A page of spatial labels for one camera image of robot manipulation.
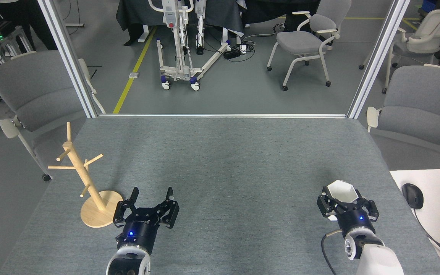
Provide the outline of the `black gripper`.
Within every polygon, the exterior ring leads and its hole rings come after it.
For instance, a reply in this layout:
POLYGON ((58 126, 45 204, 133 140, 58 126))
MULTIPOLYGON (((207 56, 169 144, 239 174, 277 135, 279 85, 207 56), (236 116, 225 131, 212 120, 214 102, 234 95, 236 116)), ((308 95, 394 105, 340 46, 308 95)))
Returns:
POLYGON ((137 209, 135 203, 138 195, 139 189, 134 187, 129 199, 117 202, 113 224, 124 226, 124 229, 115 240, 117 249, 125 245, 140 246, 151 255, 160 223, 169 229, 173 228, 180 207, 173 198, 172 187, 168 188, 165 200, 154 209, 137 209), (131 209, 132 213, 138 210, 139 216, 130 214, 127 219, 124 219, 127 209, 131 209))
POLYGON ((375 233, 372 222, 377 221, 379 212, 373 200, 358 198, 356 200, 357 209, 345 211, 342 202, 332 196, 328 186, 323 186, 322 194, 317 198, 317 206, 323 217, 328 218, 331 215, 336 215, 342 233, 349 233, 360 227, 368 228, 375 233))

